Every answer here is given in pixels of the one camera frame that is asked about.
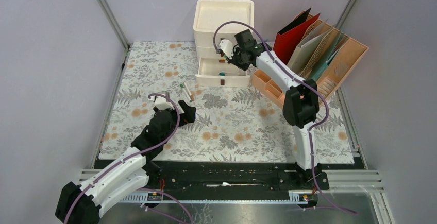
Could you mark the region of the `teal capped white marker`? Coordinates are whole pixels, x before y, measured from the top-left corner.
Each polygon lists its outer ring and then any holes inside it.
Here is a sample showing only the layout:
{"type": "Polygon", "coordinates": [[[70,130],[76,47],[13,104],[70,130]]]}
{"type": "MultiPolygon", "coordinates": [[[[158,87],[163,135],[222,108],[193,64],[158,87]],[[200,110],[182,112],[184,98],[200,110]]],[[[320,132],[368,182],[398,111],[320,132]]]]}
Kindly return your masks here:
{"type": "Polygon", "coordinates": [[[239,76],[239,74],[236,74],[236,73],[228,73],[228,72],[220,72],[218,75],[219,75],[219,76],[239,76]]]}

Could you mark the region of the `white three-drawer organizer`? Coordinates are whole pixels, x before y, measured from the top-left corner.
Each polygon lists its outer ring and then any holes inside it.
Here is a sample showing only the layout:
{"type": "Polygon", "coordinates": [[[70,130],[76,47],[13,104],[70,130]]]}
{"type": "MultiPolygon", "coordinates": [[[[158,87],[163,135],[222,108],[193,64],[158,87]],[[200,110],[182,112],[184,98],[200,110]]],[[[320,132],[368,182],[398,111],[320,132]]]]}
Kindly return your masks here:
{"type": "Polygon", "coordinates": [[[240,24],[222,24],[238,21],[253,26],[255,3],[251,0],[198,0],[196,4],[193,32],[199,60],[198,85],[204,87],[247,87],[250,76],[232,64],[219,63],[222,58],[219,43],[230,40],[236,46],[235,35],[247,27],[240,24]],[[220,72],[236,73],[239,76],[219,76],[220,72]]]}

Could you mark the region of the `red folder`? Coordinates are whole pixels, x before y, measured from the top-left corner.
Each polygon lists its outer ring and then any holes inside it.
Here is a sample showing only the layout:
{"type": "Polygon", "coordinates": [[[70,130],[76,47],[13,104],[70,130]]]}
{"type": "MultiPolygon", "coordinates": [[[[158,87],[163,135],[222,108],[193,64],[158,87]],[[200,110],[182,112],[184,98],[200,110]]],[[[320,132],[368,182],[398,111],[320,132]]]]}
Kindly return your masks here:
{"type": "Polygon", "coordinates": [[[320,13],[310,17],[311,8],[298,15],[291,23],[277,32],[273,51],[287,65],[296,46],[302,40],[307,29],[315,23],[320,13]]]}

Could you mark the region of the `beige folder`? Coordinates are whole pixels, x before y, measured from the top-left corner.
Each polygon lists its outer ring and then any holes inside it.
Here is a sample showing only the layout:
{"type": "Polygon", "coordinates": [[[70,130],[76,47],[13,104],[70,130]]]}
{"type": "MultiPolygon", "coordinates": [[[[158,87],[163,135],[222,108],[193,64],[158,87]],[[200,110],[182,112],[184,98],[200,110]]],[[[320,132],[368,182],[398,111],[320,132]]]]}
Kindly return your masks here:
{"type": "Polygon", "coordinates": [[[299,76],[306,77],[326,49],[332,30],[332,26],[320,20],[310,25],[287,66],[299,76]]]}

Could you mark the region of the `teal folder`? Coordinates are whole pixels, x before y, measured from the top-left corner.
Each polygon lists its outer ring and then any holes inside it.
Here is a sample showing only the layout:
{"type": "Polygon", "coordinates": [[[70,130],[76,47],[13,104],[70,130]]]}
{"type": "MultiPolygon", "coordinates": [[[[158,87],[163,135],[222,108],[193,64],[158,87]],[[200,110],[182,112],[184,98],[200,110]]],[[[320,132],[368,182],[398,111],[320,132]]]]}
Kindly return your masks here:
{"type": "Polygon", "coordinates": [[[332,43],[328,46],[328,48],[322,54],[322,56],[320,57],[318,62],[312,68],[312,70],[308,76],[308,79],[312,79],[314,81],[317,81],[320,78],[322,73],[329,66],[330,61],[332,60],[332,58],[331,58],[332,54],[334,53],[337,44],[339,42],[341,42],[341,40],[344,38],[344,36],[345,36],[345,33],[341,32],[334,38],[332,43]]]}

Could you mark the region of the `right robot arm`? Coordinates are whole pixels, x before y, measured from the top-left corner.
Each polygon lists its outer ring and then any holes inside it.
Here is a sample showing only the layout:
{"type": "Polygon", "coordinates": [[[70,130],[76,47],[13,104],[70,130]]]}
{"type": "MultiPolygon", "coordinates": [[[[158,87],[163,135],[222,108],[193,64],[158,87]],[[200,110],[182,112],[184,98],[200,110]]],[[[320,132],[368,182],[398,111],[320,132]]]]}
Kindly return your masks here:
{"type": "Polygon", "coordinates": [[[319,112],[317,84],[294,73],[267,44],[257,43],[248,29],[234,37],[236,44],[225,39],[219,43],[221,54],[228,63],[244,71],[253,65],[267,74],[284,94],[282,113],[293,128],[297,145],[295,159],[303,169],[296,174],[295,181],[300,188],[308,189],[316,182],[316,176],[310,170],[314,155],[309,133],[319,112]]]}

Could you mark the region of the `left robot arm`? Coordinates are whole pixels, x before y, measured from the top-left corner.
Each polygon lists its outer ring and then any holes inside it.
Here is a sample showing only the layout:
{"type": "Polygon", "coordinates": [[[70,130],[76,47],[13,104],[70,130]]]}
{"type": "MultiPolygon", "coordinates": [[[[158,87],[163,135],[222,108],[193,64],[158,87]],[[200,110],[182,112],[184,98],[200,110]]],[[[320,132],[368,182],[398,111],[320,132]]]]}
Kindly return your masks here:
{"type": "Polygon", "coordinates": [[[154,99],[154,115],[125,152],[99,173],[62,190],[55,216],[62,223],[99,223],[124,197],[137,189],[159,184],[158,168],[151,162],[178,128],[195,122],[196,108],[163,95],[154,99]]]}

